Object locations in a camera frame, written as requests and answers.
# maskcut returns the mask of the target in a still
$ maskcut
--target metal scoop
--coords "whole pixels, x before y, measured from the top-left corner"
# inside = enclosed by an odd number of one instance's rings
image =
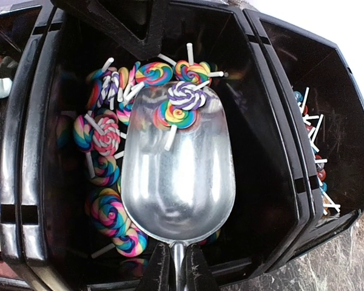
[[[130,116],[124,152],[121,198],[139,229],[168,243],[175,266],[173,290],[186,284],[186,247],[216,232],[235,200],[235,175],[223,106],[208,87],[197,120],[177,130],[164,149],[169,127],[154,125],[156,109],[167,100],[168,83],[142,89]]]

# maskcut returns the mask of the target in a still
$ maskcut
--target purple and white swirl lollipop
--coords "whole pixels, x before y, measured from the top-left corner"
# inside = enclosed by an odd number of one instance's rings
[[[185,81],[174,84],[167,95],[175,108],[185,111],[197,110],[207,99],[207,94],[199,86]]]

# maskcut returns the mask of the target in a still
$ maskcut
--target bin compartment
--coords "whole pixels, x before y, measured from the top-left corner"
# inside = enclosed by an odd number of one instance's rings
[[[227,117],[237,196],[218,241],[203,247],[220,284],[247,278],[259,267],[264,272],[272,254],[281,253],[294,229],[309,217],[305,180],[285,114],[272,97],[277,94],[272,79],[266,82],[264,57],[261,52],[256,55],[258,47],[246,34],[252,31],[240,10],[205,2],[169,4],[162,53],[186,59],[186,43],[192,42],[196,61],[216,64],[229,74],[214,79],[211,87]],[[71,17],[49,32],[41,55],[22,159],[27,264],[53,290],[133,288],[157,242],[150,239],[135,259],[115,251],[89,258],[110,239],[98,233],[84,213],[85,198],[93,188],[84,176],[84,155],[73,142],[58,150],[56,129],[62,116],[85,113],[87,74],[109,57],[115,58],[117,68],[131,68],[136,59]],[[121,125],[121,130],[126,132],[126,127]]]

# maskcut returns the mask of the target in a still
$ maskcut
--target marble countertop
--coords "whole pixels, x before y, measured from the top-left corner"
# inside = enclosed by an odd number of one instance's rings
[[[347,231],[282,268],[221,291],[364,291],[364,215]]]

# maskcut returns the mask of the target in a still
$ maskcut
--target black plastic bin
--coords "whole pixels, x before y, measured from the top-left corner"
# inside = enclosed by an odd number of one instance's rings
[[[231,136],[237,198],[218,241],[203,252],[219,284],[259,275],[287,249],[309,220],[308,181],[268,65],[241,10],[197,1],[169,4],[162,53],[218,65],[228,78],[212,88],[224,105]],[[92,186],[83,154],[57,149],[62,115],[84,113],[86,75],[125,49],[75,18],[50,30],[30,95],[22,157],[21,218],[27,264],[52,290],[130,290],[137,286],[156,241],[137,259],[109,252],[89,223],[84,201]]]
[[[0,289],[5,290],[28,290],[29,286],[49,290],[25,263],[18,199],[27,91],[42,47],[43,27],[53,9],[27,3],[0,10],[0,55],[19,63],[15,75],[13,69],[0,68],[0,78],[14,77],[9,98],[0,100]]]
[[[302,139],[306,130],[291,86],[301,92],[310,87],[309,111],[324,114],[317,145],[328,159],[328,194],[341,205],[337,219],[322,218],[305,228],[273,270],[346,230],[364,212],[364,101],[336,44],[259,12],[244,12],[304,147],[309,142]]]

